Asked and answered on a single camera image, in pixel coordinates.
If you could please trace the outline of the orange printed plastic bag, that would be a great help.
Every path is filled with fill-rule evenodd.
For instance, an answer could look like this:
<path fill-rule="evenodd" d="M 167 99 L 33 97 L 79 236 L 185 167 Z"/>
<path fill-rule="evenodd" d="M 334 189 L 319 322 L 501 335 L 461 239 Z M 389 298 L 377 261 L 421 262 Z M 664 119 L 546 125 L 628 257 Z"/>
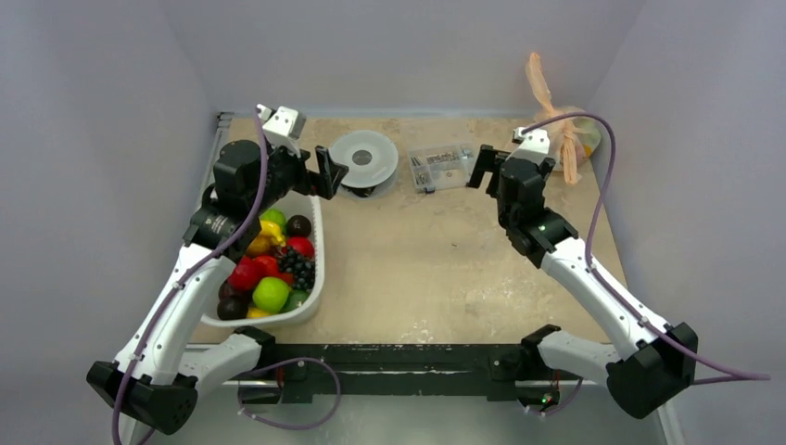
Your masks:
<path fill-rule="evenodd" d="M 529 55 L 525 73 L 532 94 L 541 106 L 541 110 L 534 116 L 535 123 L 580 111 L 577 107 L 556 107 L 552 103 L 551 91 L 545 80 L 538 53 L 532 52 Z M 577 184 L 581 179 L 578 168 L 589 159 L 602 139 L 595 120 L 572 117 L 541 128 L 548 132 L 551 141 L 548 158 L 555 161 L 553 169 L 563 175 L 567 184 Z"/>

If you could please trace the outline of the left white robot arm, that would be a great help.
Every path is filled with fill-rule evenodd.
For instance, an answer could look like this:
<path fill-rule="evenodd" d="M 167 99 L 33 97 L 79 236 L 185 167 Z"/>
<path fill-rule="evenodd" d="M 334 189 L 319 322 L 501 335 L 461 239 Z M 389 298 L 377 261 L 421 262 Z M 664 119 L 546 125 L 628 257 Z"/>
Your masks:
<path fill-rule="evenodd" d="M 260 231 L 259 216 L 290 192 L 332 198 L 348 173 L 328 151 L 241 140 L 224 146 L 213 181 L 192 215 L 177 261 L 156 302 L 128 343 L 87 373 L 90 387 L 111 407 L 116 444 L 170 435 L 187 422 L 198 399 L 236 376 L 273 373 L 273 337 L 237 328 L 223 343 L 197 354 L 186 347 L 204 314 Z"/>

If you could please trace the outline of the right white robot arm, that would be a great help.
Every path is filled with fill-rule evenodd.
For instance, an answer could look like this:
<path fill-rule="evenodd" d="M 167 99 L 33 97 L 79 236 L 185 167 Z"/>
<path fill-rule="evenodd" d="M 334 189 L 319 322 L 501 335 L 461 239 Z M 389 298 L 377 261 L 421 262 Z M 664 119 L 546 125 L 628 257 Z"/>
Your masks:
<path fill-rule="evenodd" d="M 629 416 L 643 419 L 694 382 L 696 332 L 647 308 L 586 251 L 586 242 L 545 204 L 554 161 L 540 163 L 492 146 L 479 149 L 468 186 L 485 174 L 487 194 L 513 248 L 579 302 L 607 335 L 607 343 L 545 325 L 523 338 L 520 363 L 531 376 L 566 371 L 604 386 Z"/>

